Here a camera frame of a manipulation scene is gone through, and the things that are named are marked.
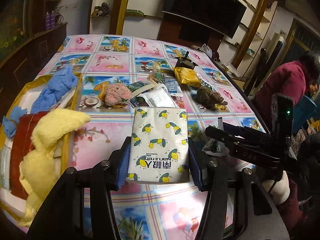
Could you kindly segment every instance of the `yellow plush toy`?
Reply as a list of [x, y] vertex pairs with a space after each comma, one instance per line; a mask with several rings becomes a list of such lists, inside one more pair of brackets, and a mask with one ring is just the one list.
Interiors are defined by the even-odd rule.
[[34, 128], [31, 141], [35, 150], [29, 152], [19, 165], [19, 180], [29, 194], [26, 213], [19, 221], [19, 226], [31, 225], [36, 212], [58, 180], [53, 160], [57, 141], [86, 122], [90, 122], [90, 117], [85, 113], [57, 108], [42, 117]]

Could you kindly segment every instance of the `shelf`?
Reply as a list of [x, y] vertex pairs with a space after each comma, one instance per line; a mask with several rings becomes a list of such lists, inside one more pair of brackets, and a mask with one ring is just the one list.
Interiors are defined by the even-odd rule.
[[251, 57], [251, 58], [254, 58], [254, 55], [251, 56], [250, 54], [246, 53], [247, 56]]
[[157, 19], [157, 20], [162, 20], [163, 18], [157, 17], [157, 16], [152, 16], [152, 15], [146, 15], [146, 14], [138, 14], [138, 13], [130, 13], [126, 12], [126, 16], [132, 16], [132, 17], [137, 17], [137, 18], [146, 18], [146, 19]]
[[258, 36], [257, 34], [254, 35], [255, 38], [257, 38], [258, 40], [263, 40], [260, 36]]
[[247, 4], [248, 8], [250, 8], [252, 11], [254, 11], [254, 12], [257, 11], [257, 9], [255, 7], [253, 7], [251, 3], [247, 2], [246, 0], [243, 0], [243, 1]]
[[239, 49], [239, 48], [240, 48], [240, 46], [241, 46], [241, 45], [233, 44], [233, 43], [231, 43], [230, 41], [227, 41], [227, 40], [223, 40], [223, 41], [224, 41], [224, 42], [226, 42], [226, 43], [228, 43], [229, 45], [231, 45], [231, 46], [233, 46], [233, 47], [237, 48], [237, 49]]
[[91, 16], [91, 18], [102, 18], [102, 17], [111, 17], [111, 16], [110, 16], [110, 15], [104, 15], [104, 16], [96, 15], [96, 16]]
[[240, 23], [239, 25], [249, 30], [249, 27], [245, 26], [243, 23]]
[[[226, 41], [226, 40], [222, 40], [222, 41], [224, 41], [224, 42], [226, 42], [226, 43], [228, 43], [229, 45], [231, 45], [231, 46], [233, 46], [233, 47], [235, 47], [235, 48], [237, 48], [237, 49], [239, 49], [240, 48], [240, 46], [241, 46], [241, 44], [238, 44], [238, 45], [236, 45], [236, 44], [233, 44], [233, 43], [231, 43], [230, 41]], [[254, 58], [254, 55], [253, 56], [251, 56], [250, 54], [248, 54], [248, 53], [246, 53], [246, 55], [247, 56], [249, 56], [249, 57], [251, 57], [251, 58]]]
[[262, 17], [262, 20], [261, 20], [261, 21], [268, 22], [268, 23], [270, 22], [270, 20], [267, 19], [265, 16]]

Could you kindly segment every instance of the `blue towel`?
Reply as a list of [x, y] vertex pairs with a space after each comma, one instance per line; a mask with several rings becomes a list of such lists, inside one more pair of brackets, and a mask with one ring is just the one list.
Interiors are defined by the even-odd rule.
[[16, 125], [5, 116], [2, 118], [2, 124], [4, 126], [4, 133], [8, 138], [12, 138], [16, 134]]
[[2, 118], [2, 124], [4, 126], [4, 133], [8, 138], [12, 138], [16, 133], [16, 124], [19, 123], [19, 118], [27, 113], [27, 109], [21, 109], [19, 106], [15, 106], [10, 112], [10, 119], [5, 116]]
[[31, 107], [31, 114], [48, 111], [63, 95], [78, 83], [78, 78], [73, 74], [72, 67], [57, 71]]
[[21, 109], [20, 106], [15, 106], [10, 113], [10, 119], [16, 123], [19, 123], [19, 118], [26, 113], [27, 109]]

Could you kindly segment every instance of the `black cable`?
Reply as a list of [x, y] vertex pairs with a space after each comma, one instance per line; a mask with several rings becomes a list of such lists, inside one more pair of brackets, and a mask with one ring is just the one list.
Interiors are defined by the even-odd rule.
[[272, 184], [271, 188], [270, 188], [269, 191], [268, 191], [268, 194], [270, 194], [271, 190], [273, 189], [273, 187], [275, 186], [276, 183], [277, 183], [277, 182], [275, 181], [275, 182]]

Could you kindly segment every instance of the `tablecloth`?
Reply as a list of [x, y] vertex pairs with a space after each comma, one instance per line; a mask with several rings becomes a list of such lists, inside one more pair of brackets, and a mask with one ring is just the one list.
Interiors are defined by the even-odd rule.
[[[57, 69], [73, 66], [84, 75], [84, 90], [80, 111], [90, 115], [92, 121], [79, 130], [75, 137], [72, 166], [77, 170], [93, 167], [107, 159], [112, 151], [120, 149], [126, 136], [131, 135], [134, 109], [106, 108], [98, 99], [94, 106], [86, 106], [85, 100], [97, 98], [99, 84], [120, 82], [129, 85], [146, 81], [155, 62], [161, 69], [171, 71], [177, 56], [187, 50], [189, 57], [199, 66], [195, 71], [220, 92], [228, 102], [226, 110], [209, 110], [194, 101], [196, 90], [183, 88], [183, 97], [174, 97], [176, 104], [188, 111], [188, 134], [196, 147], [202, 149], [208, 140], [205, 128], [214, 119], [264, 131], [254, 112], [237, 89], [211, 62], [206, 54], [180, 45], [163, 41], [115, 35], [76, 35], [66, 37], [63, 45], [39, 75], [54, 73]], [[252, 165], [236, 162], [241, 170]], [[129, 229], [140, 234], [140, 239], [186, 239], [196, 236], [207, 193], [201, 193], [193, 183], [173, 185], [126, 184], [118, 192], [112, 192], [117, 223], [123, 239]], [[89, 190], [85, 190], [84, 226], [91, 232]], [[233, 198], [228, 197], [226, 227], [232, 224]]]

